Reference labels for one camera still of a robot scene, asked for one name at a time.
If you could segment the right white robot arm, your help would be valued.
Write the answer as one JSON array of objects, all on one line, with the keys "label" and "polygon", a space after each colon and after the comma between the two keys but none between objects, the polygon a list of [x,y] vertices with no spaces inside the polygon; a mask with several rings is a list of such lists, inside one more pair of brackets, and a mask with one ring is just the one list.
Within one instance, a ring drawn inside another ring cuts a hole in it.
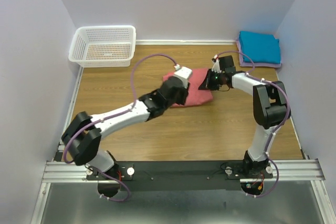
[{"label": "right white robot arm", "polygon": [[238,89],[253,97],[253,115],[257,127],[253,142],[242,161],[234,165],[234,171],[249,178],[266,170],[269,151],[279,129],[291,116],[284,84],[256,78],[248,72],[238,71],[232,56],[212,58],[200,90],[218,91],[222,86]]}]

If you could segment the pink t shirt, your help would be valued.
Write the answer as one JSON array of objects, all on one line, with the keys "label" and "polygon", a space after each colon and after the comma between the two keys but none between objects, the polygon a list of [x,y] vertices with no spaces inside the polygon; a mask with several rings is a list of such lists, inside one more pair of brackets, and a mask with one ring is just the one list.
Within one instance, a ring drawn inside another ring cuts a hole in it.
[{"label": "pink t shirt", "polygon": [[[184,70],[188,69],[187,67],[181,67],[178,72],[182,72]],[[170,77],[175,76],[176,70],[173,72],[169,72],[166,75],[164,75],[163,83],[159,88],[159,91],[164,93],[164,96],[166,96],[165,93],[169,91],[169,85],[170,84],[164,84]],[[202,104],[205,104],[207,102],[211,102],[213,100],[213,95],[210,90],[199,90],[200,85],[203,83],[203,81],[206,78],[208,69],[206,68],[196,68],[196,69],[190,69],[187,70],[188,72],[192,71],[192,75],[189,77],[188,81],[190,83],[189,89],[188,89],[188,96],[186,97],[186,101],[184,105],[181,104],[172,104],[171,107],[178,108],[178,107],[189,107],[189,106],[199,106]]]}]

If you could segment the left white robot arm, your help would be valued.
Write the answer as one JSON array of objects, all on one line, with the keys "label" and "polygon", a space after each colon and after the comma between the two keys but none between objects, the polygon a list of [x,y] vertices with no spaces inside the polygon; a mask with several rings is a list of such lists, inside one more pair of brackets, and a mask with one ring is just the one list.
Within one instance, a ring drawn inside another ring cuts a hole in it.
[{"label": "left white robot arm", "polygon": [[189,78],[174,74],[160,88],[127,106],[98,115],[77,114],[61,137],[64,162],[89,165],[104,179],[112,179],[117,171],[116,161],[112,154],[99,149],[101,140],[127,126],[157,118],[174,104],[184,105]]}]

